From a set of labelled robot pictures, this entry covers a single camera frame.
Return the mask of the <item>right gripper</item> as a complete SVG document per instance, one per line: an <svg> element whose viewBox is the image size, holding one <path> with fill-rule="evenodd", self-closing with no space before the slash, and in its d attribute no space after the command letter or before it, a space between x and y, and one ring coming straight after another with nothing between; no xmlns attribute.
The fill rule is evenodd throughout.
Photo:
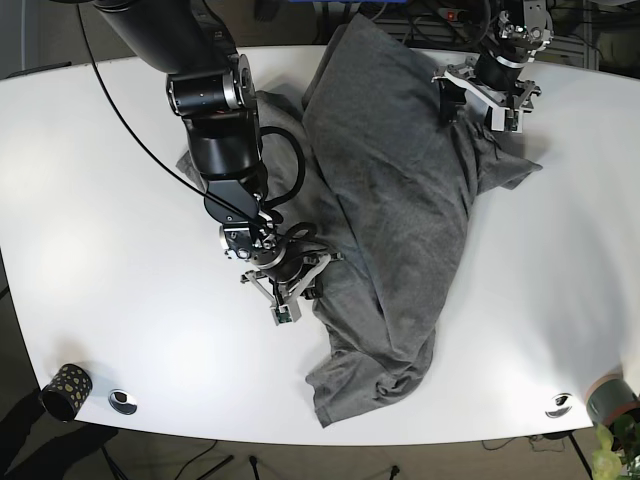
<svg viewBox="0 0 640 480"><path fill-rule="evenodd" d="M242 274L240 282L253 285L270 307L274 301L316 300L324 293L320 275L331 263L343 259L341 253L326 249L282 253L270 263L259 263L255 258L252 262L257 270Z"/></svg>

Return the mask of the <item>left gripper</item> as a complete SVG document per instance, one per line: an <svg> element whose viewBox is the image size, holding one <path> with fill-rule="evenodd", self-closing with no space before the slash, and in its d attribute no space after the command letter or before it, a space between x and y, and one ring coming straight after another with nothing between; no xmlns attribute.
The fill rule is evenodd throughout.
<svg viewBox="0 0 640 480"><path fill-rule="evenodd" d="M483 53L477 59L467 57L463 63L438 67L432 81L437 84L440 95L440 123L455 122L470 98L484 105L485 119L490 108L519 109L524 115L532 113L532 98L540 96L541 89L534 81L519 78L524 66L524 63Z"/></svg>

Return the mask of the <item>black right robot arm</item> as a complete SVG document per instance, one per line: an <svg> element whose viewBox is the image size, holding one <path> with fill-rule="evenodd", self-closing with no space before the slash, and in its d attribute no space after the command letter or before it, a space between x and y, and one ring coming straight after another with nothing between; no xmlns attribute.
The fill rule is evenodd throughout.
<svg viewBox="0 0 640 480"><path fill-rule="evenodd" d="M222 247L253 265L242 275L269 301L278 324L297 321L299 298L317 299L317 277L340 255L316 240L317 228L299 222L279 230L277 207L303 187L306 161L298 140L277 126L260 126L256 93L246 56L237 52L220 19L218 35L198 23L188 1L96 1L94 8L148 65L167 76L169 105L186 128L195 172L204 182L208 214L221 225ZM262 139L287 140L297 164L286 193L270 197Z"/></svg>

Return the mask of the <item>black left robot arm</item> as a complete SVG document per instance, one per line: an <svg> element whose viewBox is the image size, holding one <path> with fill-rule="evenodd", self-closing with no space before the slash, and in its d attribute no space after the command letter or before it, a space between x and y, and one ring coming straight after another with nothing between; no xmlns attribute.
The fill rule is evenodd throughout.
<svg viewBox="0 0 640 480"><path fill-rule="evenodd" d="M523 117L541 94L532 80L522 80L524 67L553 39L553 22L542 1L500 1L497 16L484 22L476 42L479 56L439 67L432 81L440 94L440 122L450 124L472 94L486 107L485 125L496 132L520 133Z"/></svg>

